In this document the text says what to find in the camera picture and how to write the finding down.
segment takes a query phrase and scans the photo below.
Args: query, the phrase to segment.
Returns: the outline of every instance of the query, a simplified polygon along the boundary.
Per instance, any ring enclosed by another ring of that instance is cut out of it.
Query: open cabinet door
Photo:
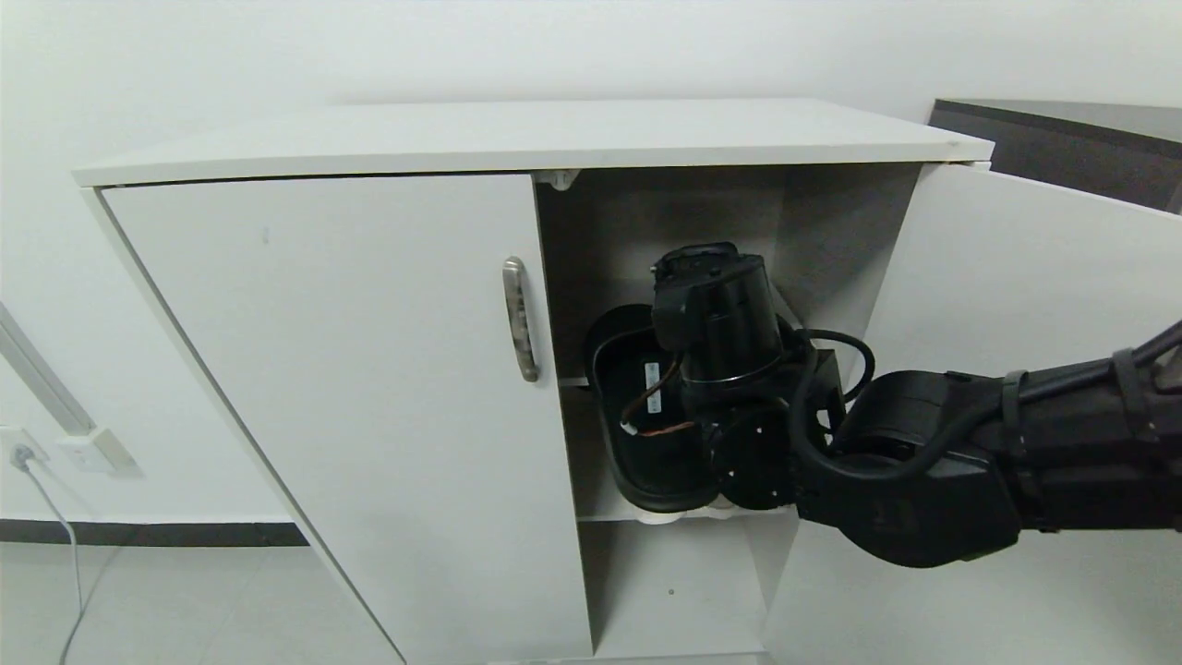
[[[248,454],[408,663],[591,656],[530,175],[103,197]]]
[[[866,341],[878,374],[1002,376],[1104,358],[1182,317],[1182,217],[926,167]],[[1024,533],[911,571],[801,523],[766,625],[780,665],[1175,665],[1182,536]]]

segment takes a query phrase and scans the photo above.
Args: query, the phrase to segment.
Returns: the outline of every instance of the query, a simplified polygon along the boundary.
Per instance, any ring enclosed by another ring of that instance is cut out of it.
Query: label
[[[657,363],[645,363],[644,364],[644,390],[649,390],[657,385],[661,380],[661,364]],[[661,391],[649,396],[649,413],[661,413]]]

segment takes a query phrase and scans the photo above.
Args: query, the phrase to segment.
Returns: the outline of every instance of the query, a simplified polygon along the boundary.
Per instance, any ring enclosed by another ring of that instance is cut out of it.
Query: metal handle
[[[505,280],[505,307],[509,312],[509,335],[513,337],[513,353],[518,357],[521,379],[533,384],[538,380],[538,364],[533,361],[533,345],[530,343],[530,319],[525,311],[525,263],[517,256],[505,259],[501,266]]]

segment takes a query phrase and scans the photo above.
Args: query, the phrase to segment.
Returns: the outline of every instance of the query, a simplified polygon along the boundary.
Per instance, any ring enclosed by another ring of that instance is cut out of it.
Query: white floor
[[[80,549],[70,664],[400,663],[310,548]],[[74,604],[69,546],[0,543],[0,663],[56,665]]]

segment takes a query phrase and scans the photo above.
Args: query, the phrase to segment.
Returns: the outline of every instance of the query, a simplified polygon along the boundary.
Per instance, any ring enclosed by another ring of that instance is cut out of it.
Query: black baseboard
[[[71,522],[78,545],[121,547],[303,547],[307,545],[296,524],[119,524]],[[0,542],[69,543],[57,522],[0,520]]]

